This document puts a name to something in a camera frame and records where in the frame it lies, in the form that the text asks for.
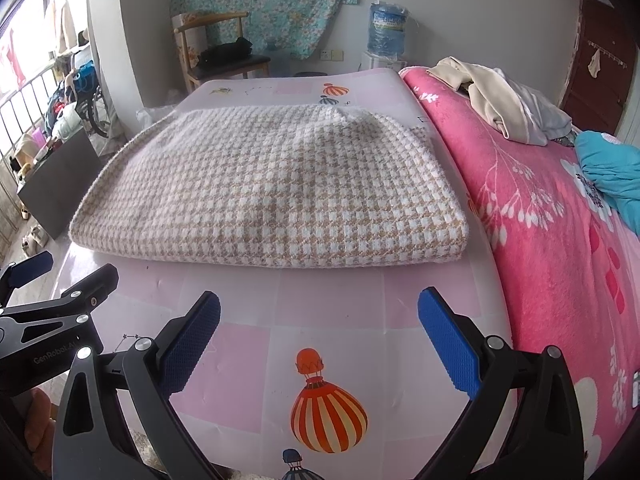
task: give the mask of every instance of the folded blanket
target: folded blanket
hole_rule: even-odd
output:
[[[640,150],[609,134],[586,131],[575,138],[584,176],[640,236]]]
[[[446,57],[427,70],[454,90],[468,86],[472,108],[504,135],[523,144],[546,146],[571,131],[571,117],[538,90],[515,82],[499,68]]]
[[[102,170],[69,232],[149,260],[355,267],[457,259],[468,225],[423,130],[304,105],[168,115]]]

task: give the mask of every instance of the bed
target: bed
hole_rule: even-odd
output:
[[[573,148],[506,140],[467,97],[424,67],[401,76],[462,173],[494,251],[514,346],[540,351],[557,344],[564,351],[580,404],[588,475],[634,416],[638,236],[584,177]]]
[[[424,128],[468,220],[462,259],[395,267],[268,269],[136,260],[72,244],[54,295],[104,263],[118,268],[116,292],[93,314],[105,351],[128,348],[138,336],[155,336],[204,290],[219,295],[222,322],[185,390],[171,397],[212,462],[281,478],[289,470],[282,453],[293,448],[304,467],[324,478],[412,478],[467,402],[451,385],[418,322],[420,290],[436,286],[483,333],[511,342],[489,240],[442,139],[391,70],[210,81],[177,110],[278,104],[364,107],[407,127]],[[322,359],[325,379],[366,412],[366,434],[345,452],[317,452],[308,439],[294,435],[292,407],[305,384],[296,370],[296,354],[307,347]],[[122,402],[130,426],[141,430],[124,394]],[[515,405],[511,396],[481,463],[495,457]]]

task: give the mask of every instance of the shoe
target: shoe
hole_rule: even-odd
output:
[[[28,234],[22,239],[22,252],[27,258],[38,254],[38,244],[33,235]]]
[[[36,240],[36,243],[40,246],[40,248],[44,249],[44,246],[47,245],[49,241],[49,235],[44,231],[40,224],[36,224],[31,227],[31,236]]]

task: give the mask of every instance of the white wall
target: white wall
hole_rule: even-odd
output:
[[[640,148],[640,50],[636,54],[636,68],[631,81],[631,90],[626,98],[616,137],[622,142]]]
[[[342,6],[321,48],[341,48],[345,61],[304,62],[306,70],[357,70],[367,46],[373,0]],[[384,0],[404,5],[412,22],[406,37],[411,64],[433,66],[445,56],[500,66],[555,101],[572,55],[578,0]]]
[[[129,57],[120,0],[88,0],[100,68],[127,137],[137,132],[136,110],[143,107]]]
[[[127,137],[136,112],[165,104],[184,89],[169,16],[170,0],[89,0],[95,46]]]
[[[169,6],[171,0],[120,0],[129,57],[145,107],[166,104],[184,90]]]

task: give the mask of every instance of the wheelchair wheel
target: wheelchair wheel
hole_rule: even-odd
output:
[[[109,111],[100,85],[95,88],[94,94],[89,99],[86,111],[94,132],[101,137],[108,137],[111,121],[109,120]]]

